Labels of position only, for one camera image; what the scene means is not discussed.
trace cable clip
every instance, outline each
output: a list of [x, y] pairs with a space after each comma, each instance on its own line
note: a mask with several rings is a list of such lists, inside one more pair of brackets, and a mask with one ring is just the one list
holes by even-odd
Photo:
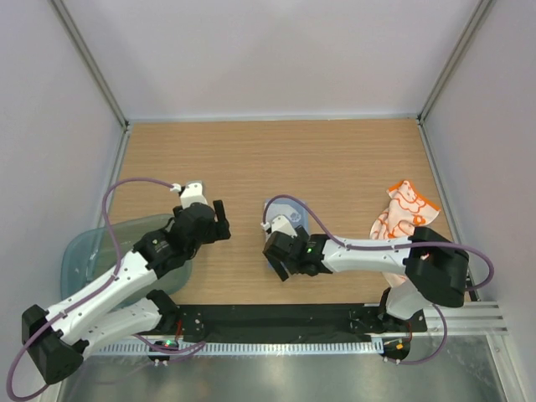
[[178, 184], [178, 183], [173, 183], [172, 186], [173, 186], [173, 187], [171, 187], [171, 188], [169, 189], [169, 191], [171, 191], [172, 193], [180, 194], [181, 191], [183, 191], [183, 188], [182, 188], [181, 185]]

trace clear plastic container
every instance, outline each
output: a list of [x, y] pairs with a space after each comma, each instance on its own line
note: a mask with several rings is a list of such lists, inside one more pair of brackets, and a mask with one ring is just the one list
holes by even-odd
[[[149, 216], [114, 224], [113, 228], [124, 255], [145, 233], [162, 228], [170, 218], [170, 214]], [[84, 232], [75, 237], [67, 246], [61, 265], [61, 297], [72, 296], [88, 283], [92, 282], [116, 264], [116, 252], [106, 228]], [[171, 295], [181, 289], [192, 274], [192, 261], [169, 272], [152, 285], [129, 296], [118, 307], [132, 304], [151, 291], [161, 289]]]

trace metal corner post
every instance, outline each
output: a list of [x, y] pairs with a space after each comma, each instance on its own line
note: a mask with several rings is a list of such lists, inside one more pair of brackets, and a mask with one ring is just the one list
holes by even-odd
[[104, 75], [101, 73], [101, 69], [93, 58], [93, 55], [85, 43], [82, 34], [78, 30], [73, 17], [70, 15], [68, 8], [65, 6], [64, 0], [49, 0], [49, 4], [55, 11], [58, 20], [64, 26], [66, 33], [69, 35], [79, 56], [82, 58], [82, 61], [89, 70], [91, 77], [99, 87], [99, 90], [108, 103], [108, 106], [111, 108], [111, 111], [116, 116], [116, 119], [119, 121], [119, 124], [121, 124], [123, 130], [126, 130], [128, 120], [117, 103], [114, 94], [111, 92], [110, 86], [108, 86], [106, 83]]
[[469, 21], [466, 24], [466, 27], [463, 29], [456, 46], [452, 50], [451, 55], [446, 61], [443, 70], [440, 72], [439, 77], [434, 83], [431, 93], [426, 99], [425, 105], [423, 106], [422, 111], [419, 114], [419, 122], [422, 124], [426, 117], [430, 114], [430, 111], [434, 104], [436, 103], [439, 95], [445, 88], [446, 83], [451, 78], [452, 73], [456, 70], [456, 67], [460, 64], [463, 56], [466, 54], [469, 46], [472, 43], [472, 40], [475, 38], [478, 29], [482, 26], [487, 15], [491, 11], [493, 4], [496, 0], [480, 0], [477, 7], [472, 13], [472, 16], [469, 18]]

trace black base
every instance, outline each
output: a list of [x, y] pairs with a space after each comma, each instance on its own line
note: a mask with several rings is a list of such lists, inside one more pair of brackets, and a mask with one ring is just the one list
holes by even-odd
[[[408, 331], [407, 322], [393, 318], [382, 325], [379, 314], [363, 304], [181, 306], [186, 342], [351, 343], [369, 341], [368, 333]], [[427, 331], [423, 312], [410, 326]]]

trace enclosure panel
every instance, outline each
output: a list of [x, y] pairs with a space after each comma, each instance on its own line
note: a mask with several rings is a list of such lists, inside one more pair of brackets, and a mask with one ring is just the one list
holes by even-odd
[[462, 237], [497, 267], [482, 295], [499, 301], [527, 374], [536, 371], [534, 37], [534, 1], [497, 2], [426, 122]]
[[68, 0], [131, 119], [416, 114], [477, 0]]
[[[59, 300], [65, 246], [95, 224], [121, 128], [45, 1], [0, 12], [0, 378], [21, 314]], [[19, 394], [43, 383], [29, 358]], [[0, 400], [7, 400], [4, 387]]]

